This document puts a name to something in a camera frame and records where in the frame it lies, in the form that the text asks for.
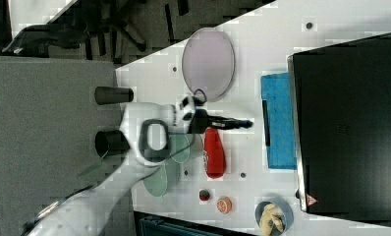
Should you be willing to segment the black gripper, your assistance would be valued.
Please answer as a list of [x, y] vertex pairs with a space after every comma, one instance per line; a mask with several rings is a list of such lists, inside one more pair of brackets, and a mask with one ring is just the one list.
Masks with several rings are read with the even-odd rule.
[[189, 134], [203, 134], [209, 126], [220, 130], [248, 129], [253, 125], [250, 120], [239, 120], [222, 116], [210, 116], [204, 109], [198, 109], [190, 124]]

